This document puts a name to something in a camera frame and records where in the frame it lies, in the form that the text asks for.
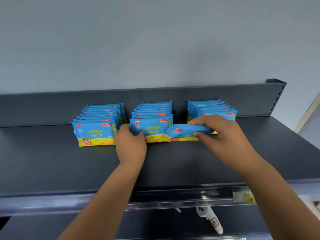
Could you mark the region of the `person's right hand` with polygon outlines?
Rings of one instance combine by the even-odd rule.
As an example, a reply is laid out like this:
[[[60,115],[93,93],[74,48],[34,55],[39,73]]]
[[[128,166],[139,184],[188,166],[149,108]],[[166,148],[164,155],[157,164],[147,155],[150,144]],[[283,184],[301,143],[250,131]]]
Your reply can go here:
[[[241,175],[262,165],[264,159],[252,147],[237,122],[220,115],[204,115],[188,122],[189,125],[206,125],[218,135],[212,142],[202,142],[225,165]]]

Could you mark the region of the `person's left hand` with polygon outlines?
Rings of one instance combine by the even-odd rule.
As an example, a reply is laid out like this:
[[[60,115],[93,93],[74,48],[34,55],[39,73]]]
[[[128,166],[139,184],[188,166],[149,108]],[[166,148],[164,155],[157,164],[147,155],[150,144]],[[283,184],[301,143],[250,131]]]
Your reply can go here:
[[[114,132],[114,141],[120,164],[141,169],[146,158],[147,143],[139,143],[138,137],[131,132],[130,124],[123,124]]]

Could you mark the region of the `blue wet wipe pack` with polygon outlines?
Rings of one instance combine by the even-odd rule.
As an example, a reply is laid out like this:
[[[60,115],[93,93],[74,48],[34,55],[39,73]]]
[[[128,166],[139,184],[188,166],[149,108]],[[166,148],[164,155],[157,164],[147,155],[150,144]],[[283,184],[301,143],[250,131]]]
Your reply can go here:
[[[194,133],[201,132],[206,135],[218,134],[212,128],[206,125],[192,125],[192,124],[172,124],[166,130],[167,141],[198,141],[198,137]]]
[[[167,129],[173,124],[174,115],[141,115],[130,119],[130,129],[134,136],[144,132],[147,143],[169,142]]]

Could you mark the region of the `person's right forearm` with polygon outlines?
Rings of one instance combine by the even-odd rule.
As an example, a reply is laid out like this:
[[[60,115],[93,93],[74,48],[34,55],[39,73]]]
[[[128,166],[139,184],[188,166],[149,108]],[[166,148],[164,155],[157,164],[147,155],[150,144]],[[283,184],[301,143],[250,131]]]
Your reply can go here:
[[[254,157],[241,176],[273,240],[320,240],[320,220],[272,165]]]

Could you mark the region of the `person's left forearm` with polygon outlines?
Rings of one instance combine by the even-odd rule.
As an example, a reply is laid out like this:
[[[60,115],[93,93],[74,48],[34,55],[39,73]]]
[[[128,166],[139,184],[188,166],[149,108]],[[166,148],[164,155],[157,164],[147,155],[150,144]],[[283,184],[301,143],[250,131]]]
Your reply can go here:
[[[143,163],[121,161],[57,240],[114,240]]]

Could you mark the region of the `row of blue packets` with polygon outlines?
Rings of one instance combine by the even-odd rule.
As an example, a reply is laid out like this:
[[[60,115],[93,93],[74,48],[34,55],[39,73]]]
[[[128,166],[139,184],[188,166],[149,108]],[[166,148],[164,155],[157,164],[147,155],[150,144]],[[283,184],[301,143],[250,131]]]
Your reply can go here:
[[[158,116],[169,116],[172,114],[173,101],[154,102],[154,103],[139,103],[134,111],[131,112],[132,118],[148,118]]]
[[[206,101],[188,101],[187,122],[196,117],[220,115],[227,120],[235,121],[238,110],[220,99]]]
[[[89,104],[71,122],[79,147],[115,145],[114,132],[126,123],[124,103]]]

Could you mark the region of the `green price tag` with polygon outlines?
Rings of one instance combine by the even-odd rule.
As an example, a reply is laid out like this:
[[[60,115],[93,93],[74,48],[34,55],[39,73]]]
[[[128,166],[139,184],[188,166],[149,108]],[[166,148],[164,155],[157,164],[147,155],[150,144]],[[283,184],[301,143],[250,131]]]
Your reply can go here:
[[[249,187],[232,188],[233,203],[255,203],[255,198]]]

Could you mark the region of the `dark grey metal shelf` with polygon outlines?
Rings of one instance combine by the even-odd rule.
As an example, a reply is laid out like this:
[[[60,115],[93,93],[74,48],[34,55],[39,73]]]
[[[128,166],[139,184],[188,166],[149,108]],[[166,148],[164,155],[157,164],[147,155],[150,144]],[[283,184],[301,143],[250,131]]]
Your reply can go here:
[[[320,150],[272,113],[287,83],[96,90],[0,95],[0,195],[97,190],[118,165],[114,145],[79,147],[72,119],[89,104],[173,101],[175,123],[187,101],[222,99],[254,149],[290,183],[320,180]]]

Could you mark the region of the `white plastic display hook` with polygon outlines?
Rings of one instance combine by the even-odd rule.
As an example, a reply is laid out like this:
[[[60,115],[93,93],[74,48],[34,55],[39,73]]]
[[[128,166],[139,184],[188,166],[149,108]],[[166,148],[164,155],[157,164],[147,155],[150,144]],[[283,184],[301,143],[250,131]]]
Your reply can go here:
[[[218,234],[223,234],[223,227],[210,206],[195,207],[199,217],[206,218]]]

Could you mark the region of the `dark grey lower shelf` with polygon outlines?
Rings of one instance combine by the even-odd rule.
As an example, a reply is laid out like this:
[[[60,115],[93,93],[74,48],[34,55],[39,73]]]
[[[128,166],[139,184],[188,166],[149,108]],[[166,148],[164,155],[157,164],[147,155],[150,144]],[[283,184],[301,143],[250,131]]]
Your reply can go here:
[[[257,205],[212,207],[224,235],[269,233]],[[183,239],[217,235],[194,208],[129,210],[115,239]],[[56,240],[77,217],[74,214],[13,216],[0,230],[0,240]]]

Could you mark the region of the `clear plastic price strip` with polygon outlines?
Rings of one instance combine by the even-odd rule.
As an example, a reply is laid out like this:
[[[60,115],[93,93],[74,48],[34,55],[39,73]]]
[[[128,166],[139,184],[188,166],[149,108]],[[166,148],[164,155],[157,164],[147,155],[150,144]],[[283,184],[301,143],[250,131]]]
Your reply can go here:
[[[320,178],[290,180],[296,194],[306,201],[320,201]],[[183,189],[133,191],[126,211],[193,208],[201,206],[237,206],[255,204],[234,202],[233,190],[241,184],[226,184]],[[0,194],[0,218],[12,216],[75,214],[82,211],[95,194],[95,190]]]

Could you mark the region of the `beige door frame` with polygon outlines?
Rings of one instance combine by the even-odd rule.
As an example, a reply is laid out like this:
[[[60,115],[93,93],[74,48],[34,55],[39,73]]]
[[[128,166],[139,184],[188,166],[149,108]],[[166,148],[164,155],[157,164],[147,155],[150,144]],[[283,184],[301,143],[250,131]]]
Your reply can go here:
[[[300,121],[298,122],[296,128],[294,129],[295,133],[299,133],[303,126],[307,123],[307,121],[310,119],[312,114],[315,112],[315,110],[320,105],[320,92],[317,94],[313,102],[310,104],[309,108],[306,110]]]

